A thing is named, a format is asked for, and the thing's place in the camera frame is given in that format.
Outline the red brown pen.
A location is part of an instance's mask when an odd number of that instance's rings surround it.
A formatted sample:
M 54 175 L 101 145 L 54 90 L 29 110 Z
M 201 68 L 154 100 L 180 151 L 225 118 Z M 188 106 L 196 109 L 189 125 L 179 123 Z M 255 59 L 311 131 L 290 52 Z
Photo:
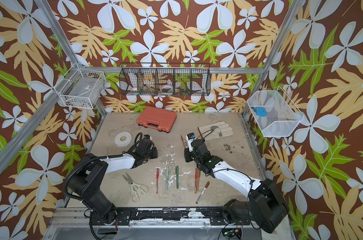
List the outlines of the red brown pen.
M 195 194 L 199 191 L 199 182 L 200 182 L 200 173 L 201 171 L 196 168 L 195 169 Z

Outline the red gel pen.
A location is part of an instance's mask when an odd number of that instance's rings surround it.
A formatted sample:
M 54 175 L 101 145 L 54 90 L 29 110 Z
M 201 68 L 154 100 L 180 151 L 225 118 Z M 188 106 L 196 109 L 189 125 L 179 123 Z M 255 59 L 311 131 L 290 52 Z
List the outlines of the red gel pen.
M 182 141 L 182 143 L 183 143 L 183 147 L 184 147 L 184 149 L 188 148 L 188 147 L 187 147 L 187 145 L 186 145 L 186 141 L 184 140 L 184 138 L 183 138 L 183 136 L 182 136 L 182 135 L 180 135 L 180 138 L 181 138 L 181 141 Z

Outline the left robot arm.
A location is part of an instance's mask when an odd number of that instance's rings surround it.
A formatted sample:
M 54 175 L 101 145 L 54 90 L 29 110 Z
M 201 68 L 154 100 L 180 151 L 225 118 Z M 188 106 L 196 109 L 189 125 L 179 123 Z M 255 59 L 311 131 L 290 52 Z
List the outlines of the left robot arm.
M 120 155 L 95 156 L 86 154 L 64 180 L 63 194 L 82 202 L 102 223 L 115 221 L 115 205 L 100 190 L 106 174 L 134 169 L 158 157 L 150 135 L 139 133 L 134 144 Z

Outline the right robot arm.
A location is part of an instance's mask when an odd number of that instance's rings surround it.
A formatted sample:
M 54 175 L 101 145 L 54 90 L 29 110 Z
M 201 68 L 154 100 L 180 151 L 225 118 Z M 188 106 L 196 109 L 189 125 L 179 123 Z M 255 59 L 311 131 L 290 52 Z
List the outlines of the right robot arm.
M 207 176 L 225 182 L 247 200 L 232 199 L 224 205 L 227 223 L 242 221 L 258 226 L 266 233 L 273 233 L 289 213 L 289 206 L 277 185 L 270 179 L 259 180 L 238 171 L 222 158 L 211 155 L 204 139 L 187 139 L 185 161 L 195 162 L 197 169 Z

